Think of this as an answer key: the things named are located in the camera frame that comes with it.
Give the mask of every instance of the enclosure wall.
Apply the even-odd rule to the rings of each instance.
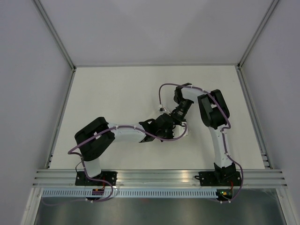
[[[272,0],[41,0],[76,66],[237,63]]]
[[[283,0],[243,66],[271,163],[300,211],[300,2]]]
[[[0,218],[19,224],[71,70],[30,0],[0,3]]]

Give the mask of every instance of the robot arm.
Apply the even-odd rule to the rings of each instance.
[[[215,151],[214,175],[220,184],[233,176],[236,173],[235,164],[231,162],[226,154],[224,154],[225,147],[222,137],[222,128],[226,125],[226,121],[207,94],[198,89],[192,89],[189,85],[191,84],[187,83],[183,85],[186,87],[176,87],[174,101],[178,104],[178,106],[171,113],[165,112],[156,119],[149,119],[135,125],[131,125],[131,127],[139,129],[112,129],[80,147],[88,175],[90,177],[95,177],[101,173],[98,158],[112,142],[132,141],[143,143],[154,140],[154,137],[147,135],[144,132],[164,139],[173,139],[174,130],[179,130],[178,128],[186,122],[185,116],[191,105],[193,103],[198,103],[202,121],[205,126],[209,128],[212,136]],[[221,91],[214,90],[210,94],[214,97],[226,116],[229,118],[229,111]],[[106,122],[104,117],[99,117],[77,132],[75,135],[76,142],[79,144],[101,131],[117,126],[118,125],[116,124]]]

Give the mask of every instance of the purple cable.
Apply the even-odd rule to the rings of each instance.
[[[96,134],[96,135],[94,135],[94,136],[92,136],[92,137],[86,139],[84,142],[81,142],[79,145],[75,146],[75,147],[72,148],[70,151],[68,151],[68,152],[67,152],[68,155],[71,155],[71,153],[73,153],[73,154],[76,153],[76,155],[79,155],[80,157],[82,157],[82,155],[81,155],[80,153],[73,152],[73,151],[75,151],[76,149],[80,148],[81,146],[83,146],[83,145],[86,144],[87,142],[90,142],[91,140],[95,139],[96,137],[98,137],[98,136],[100,136],[100,135],[102,135],[102,134],[104,134],[104,133],[106,133],[106,132],[108,132],[108,131],[114,130],[115,128],[116,128],[116,127],[108,128],[108,129],[106,129],[106,130],[104,130],[104,131],[101,131],[101,132],[99,132],[98,134]]]
[[[110,182],[106,181],[106,180],[95,179],[95,178],[90,177],[90,176],[88,175],[88,172],[86,171],[86,168],[85,168],[85,164],[84,164],[84,160],[83,160],[82,154],[80,154],[80,153],[78,153],[78,152],[72,152],[71,150],[68,152],[68,154],[69,154],[69,155],[78,155],[78,156],[80,157],[81,163],[82,163],[82,165],[83,165],[83,170],[84,170],[85,176],[86,176],[89,180],[99,181],[99,182],[104,182],[104,183],[108,184],[108,185],[111,187],[111,189],[112,189],[112,191],[110,192],[110,194],[109,194],[106,198],[104,198],[104,199],[98,199],[98,200],[93,200],[93,202],[104,202],[104,201],[108,200],[108,199],[110,198],[110,196],[112,196],[112,194],[113,194],[113,186],[112,186],[112,184],[111,184]]]
[[[159,139],[161,141],[172,142],[172,141],[176,141],[176,140],[182,138],[186,134],[186,132],[188,130],[188,127],[187,127],[186,124],[183,124],[183,126],[185,127],[184,128],[184,132],[179,137],[175,137],[175,138],[172,138],[172,139],[164,139],[164,138],[161,138],[161,137],[157,137],[157,136],[155,136],[155,135],[153,135],[153,134],[151,134],[151,133],[149,133],[147,131],[144,131],[144,130],[138,128],[138,127],[134,127],[134,126],[130,126],[130,125],[120,125],[119,128],[132,128],[132,129],[135,129],[135,130],[139,130],[139,131],[143,132],[144,134],[149,135],[151,137],[154,137],[156,139]]]
[[[234,159],[232,159],[228,154],[228,149],[227,149],[227,145],[226,145],[226,139],[225,139],[225,134],[224,134],[224,130],[225,129],[230,129],[231,128],[231,124],[229,122],[229,119],[227,118],[225,112],[223,111],[223,109],[221,108],[221,106],[218,104],[218,102],[216,101],[216,99],[208,92],[208,91],[205,91],[203,90],[202,88],[198,88],[198,87],[194,87],[194,86],[184,86],[184,85],[179,85],[179,84],[175,84],[175,83],[164,83],[162,84],[160,87],[159,87],[159,90],[158,90],[158,98],[159,98],[159,103],[161,104],[161,96],[160,96],[160,91],[161,91],[161,88],[166,86],[166,85],[171,85],[171,86],[178,86],[178,87],[183,87],[183,88],[193,88],[193,89],[197,89],[197,90],[200,90],[200,91],[203,91],[205,94],[207,94],[211,100],[214,102],[214,104],[217,106],[217,108],[219,109],[219,111],[221,112],[222,116],[224,117],[226,123],[227,123],[227,127],[223,127],[221,129],[221,132],[222,132],[222,138],[223,138],[223,144],[224,144],[224,149],[225,149],[225,154],[227,155],[227,157],[233,162],[235,163],[236,165],[238,165],[238,167],[240,168],[240,172],[241,172],[241,183],[240,183],[240,188],[238,190],[238,192],[236,193],[236,195],[231,199],[231,200],[234,200],[238,194],[240,193],[242,187],[243,187],[243,183],[244,183],[244,171],[243,171],[243,168],[242,166],[236,162]]]

